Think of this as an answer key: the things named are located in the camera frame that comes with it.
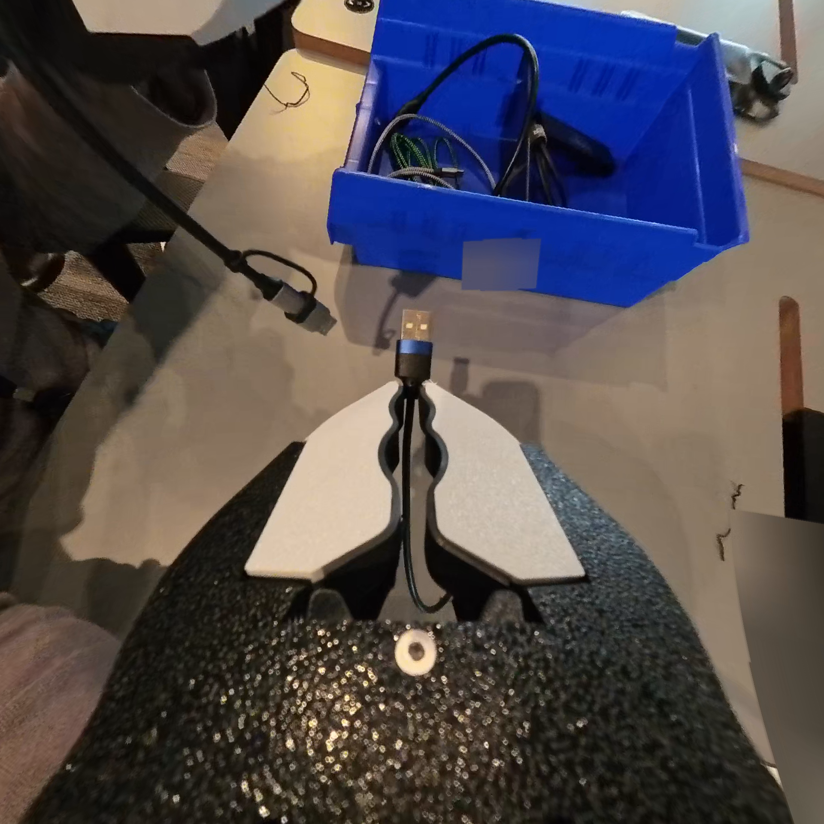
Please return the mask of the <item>black thread scrap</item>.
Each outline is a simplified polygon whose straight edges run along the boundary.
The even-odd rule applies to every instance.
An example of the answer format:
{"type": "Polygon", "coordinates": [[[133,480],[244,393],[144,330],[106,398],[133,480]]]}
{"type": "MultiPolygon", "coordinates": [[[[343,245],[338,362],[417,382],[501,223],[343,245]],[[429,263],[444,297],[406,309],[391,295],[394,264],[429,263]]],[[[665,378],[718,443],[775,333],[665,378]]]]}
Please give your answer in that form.
{"type": "Polygon", "coordinates": [[[303,73],[292,71],[290,83],[285,88],[274,88],[270,82],[263,85],[266,95],[273,101],[278,111],[286,111],[304,106],[311,99],[311,88],[303,73]]]}

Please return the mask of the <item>metal clamp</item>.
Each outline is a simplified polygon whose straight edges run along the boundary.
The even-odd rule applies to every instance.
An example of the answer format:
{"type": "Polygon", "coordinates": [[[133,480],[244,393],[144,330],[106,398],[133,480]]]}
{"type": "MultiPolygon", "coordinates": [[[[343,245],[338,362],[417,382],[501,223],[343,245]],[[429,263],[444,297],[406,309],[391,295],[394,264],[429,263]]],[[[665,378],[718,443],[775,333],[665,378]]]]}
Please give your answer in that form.
{"type": "Polygon", "coordinates": [[[794,69],[745,45],[726,39],[719,44],[734,114],[757,124],[776,118],[790,94],[794,69]]]}

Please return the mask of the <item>dark chair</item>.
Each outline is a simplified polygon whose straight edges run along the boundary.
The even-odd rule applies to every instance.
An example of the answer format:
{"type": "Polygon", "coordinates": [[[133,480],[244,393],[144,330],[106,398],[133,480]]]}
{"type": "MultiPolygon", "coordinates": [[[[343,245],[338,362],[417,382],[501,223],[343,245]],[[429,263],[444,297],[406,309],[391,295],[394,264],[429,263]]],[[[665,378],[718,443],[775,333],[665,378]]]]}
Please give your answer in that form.
{"type": "MultiPolygon", "coordinates": [[[[191,135],[215,123],[207,72],[182,65],[133,85],[63,74],[61,88],[99,134],[146,179],[157,181],[191,135]]],[[[1,87],[2,299],[21,295],[19,276],[38,254],[81,254],[132,302],[145,275],[117,237],[146,205],[9,63],[1,87]]]]}

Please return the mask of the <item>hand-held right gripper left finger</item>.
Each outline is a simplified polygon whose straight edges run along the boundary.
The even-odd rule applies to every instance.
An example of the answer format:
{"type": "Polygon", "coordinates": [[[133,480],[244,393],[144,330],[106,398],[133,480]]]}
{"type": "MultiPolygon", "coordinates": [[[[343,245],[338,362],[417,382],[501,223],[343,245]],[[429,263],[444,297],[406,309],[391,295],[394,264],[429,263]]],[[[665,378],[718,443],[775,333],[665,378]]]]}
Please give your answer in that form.
{"type": "Polygon", "coordinates": [[[378,618],[400,562],[402,498],[394,473],[402,419],[402,389],[391,380],[318,426],[245,573],[334,590],[355,619],[378,618]]]}

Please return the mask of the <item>black usb cable blue plug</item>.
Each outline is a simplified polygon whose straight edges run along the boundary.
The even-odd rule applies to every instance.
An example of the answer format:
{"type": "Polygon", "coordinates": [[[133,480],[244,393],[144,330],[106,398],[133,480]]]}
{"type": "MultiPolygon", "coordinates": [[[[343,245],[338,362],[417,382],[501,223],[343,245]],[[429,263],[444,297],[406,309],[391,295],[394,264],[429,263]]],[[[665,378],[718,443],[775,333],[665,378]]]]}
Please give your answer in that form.
{"type": "Polygon", "coordinates": [[[411,467],[415,409],[421,387],[431,376],[433,344],[430,314],[404,310],[396,344],[395,376],[402,388],[403,419],[400,430],[400,557],[411,602],[425,615],[434,615],[450,601],[445,594],[429,604],[418,591],[411,546],[411,467]]]}

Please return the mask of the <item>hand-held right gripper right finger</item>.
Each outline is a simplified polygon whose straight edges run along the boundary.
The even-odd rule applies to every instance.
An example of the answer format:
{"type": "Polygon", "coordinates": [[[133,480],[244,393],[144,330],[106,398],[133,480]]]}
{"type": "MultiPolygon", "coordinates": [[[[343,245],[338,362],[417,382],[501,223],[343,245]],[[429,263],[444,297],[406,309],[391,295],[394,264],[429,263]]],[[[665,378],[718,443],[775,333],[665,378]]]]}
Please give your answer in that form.
{"type": "Polygon", "coordinates": [[[418,393],[427,571],[457,621],[540,621],[532,588],[586,581],[520,441],[434,382],[418,393]]]}

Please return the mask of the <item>black oblong device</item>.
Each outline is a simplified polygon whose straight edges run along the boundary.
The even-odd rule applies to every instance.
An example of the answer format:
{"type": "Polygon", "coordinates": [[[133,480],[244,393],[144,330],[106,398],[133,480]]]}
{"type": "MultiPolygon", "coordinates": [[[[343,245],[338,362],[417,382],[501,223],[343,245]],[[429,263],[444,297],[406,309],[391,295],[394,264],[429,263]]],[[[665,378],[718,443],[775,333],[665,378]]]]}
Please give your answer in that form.
{"type": "Polygon", "coordinates": [[[537,113],[537,122],[544,130],[552,157],[561,158],[564,170],[595,178],[607,178],[615,173],[616,161],[604,143],[541,110],[537,113]]]}

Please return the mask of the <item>blue plastic bin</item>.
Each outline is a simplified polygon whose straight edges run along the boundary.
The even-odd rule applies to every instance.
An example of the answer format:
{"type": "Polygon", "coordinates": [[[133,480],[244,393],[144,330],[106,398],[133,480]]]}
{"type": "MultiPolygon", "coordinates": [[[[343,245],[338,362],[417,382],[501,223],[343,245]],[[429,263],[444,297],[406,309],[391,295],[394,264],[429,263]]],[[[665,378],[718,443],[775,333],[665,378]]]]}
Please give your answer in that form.
{"type": "Polygon", "coordinates": [[[717,33],[550,2],[379,2],[326,227],[357,262],[627,307],[750,238],[717,33]],[[604,143],[552,157],[544,111],[604,143]]]}

